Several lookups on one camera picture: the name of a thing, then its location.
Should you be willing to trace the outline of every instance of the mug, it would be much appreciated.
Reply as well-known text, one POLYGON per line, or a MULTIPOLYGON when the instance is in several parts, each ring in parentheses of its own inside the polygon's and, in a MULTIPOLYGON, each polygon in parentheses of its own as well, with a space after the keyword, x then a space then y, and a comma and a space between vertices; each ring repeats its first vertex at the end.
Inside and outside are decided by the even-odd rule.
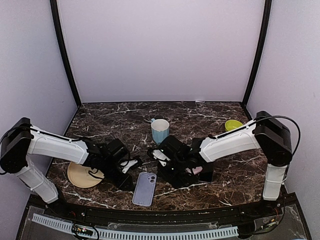
POLYGON ((151 119, 152 138, 159 145, 169 136, 169 122, 164 119, 151 119))

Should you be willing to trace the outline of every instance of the slotted white strip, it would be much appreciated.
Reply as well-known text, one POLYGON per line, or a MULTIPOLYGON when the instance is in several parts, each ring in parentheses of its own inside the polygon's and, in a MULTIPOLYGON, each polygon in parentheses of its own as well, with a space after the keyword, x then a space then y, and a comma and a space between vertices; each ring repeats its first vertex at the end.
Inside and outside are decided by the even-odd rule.
MULTIPOLYGON (((72 234, 72 223, 44 216, 33 214, 32 221, 49 228, 72 234)), ((93 231, 92 239, 97 239, 97 233, 93 228, 86 227, 93 231)), ((238 227, 228 227, 215 230, 179 232, 179 233, 144 233, 144 232, 129 232, 129 231, 114 231, 102 228, 96 228, 99 232, 101 240, 216 240, 238 236, 238 227)))

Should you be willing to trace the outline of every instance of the smartphone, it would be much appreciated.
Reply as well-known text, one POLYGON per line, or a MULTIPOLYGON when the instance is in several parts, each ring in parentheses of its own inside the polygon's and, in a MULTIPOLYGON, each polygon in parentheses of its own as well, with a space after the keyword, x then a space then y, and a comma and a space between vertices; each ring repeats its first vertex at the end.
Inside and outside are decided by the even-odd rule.
POLYGON ((139 174, 135 186, 132 203, 150 207, 154 198, 157 175, 154 173, 142 172, 139 174))

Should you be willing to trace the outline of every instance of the dark marble surface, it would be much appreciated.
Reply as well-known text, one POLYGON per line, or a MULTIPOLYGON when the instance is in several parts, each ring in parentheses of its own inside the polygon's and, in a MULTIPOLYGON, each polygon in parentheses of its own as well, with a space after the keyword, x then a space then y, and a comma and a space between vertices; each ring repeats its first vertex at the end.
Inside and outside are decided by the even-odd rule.
MULTIPOLYGON (((157 163, 147 156, 154 147, 150 119, 159 116, 170 123, 170 134, 190 144, 192 138, 217 135, 225 131, 224 123, 236 119, 248 121, 238 103, 229 102, 130 102, 89 103, 80 107, 67 136, 89 137, 96 142, 119 138, 140 155, 143 165, 128 173, 134 183, 141 172, 157 173, 157 163)), ((107 180, 91 188, 73 186, 67 177, 69 162, 54 159, 48 178, 63 191, 70 203, 120 210, 181 211, 235 206, 261 198, 267 159, 260 150, 249 150, 218 159, 214 163, 212 183, 199 182, 190 187, 173 189, 157 179, 152 205, 132 203, 133 192, 115 188, 107 180)))

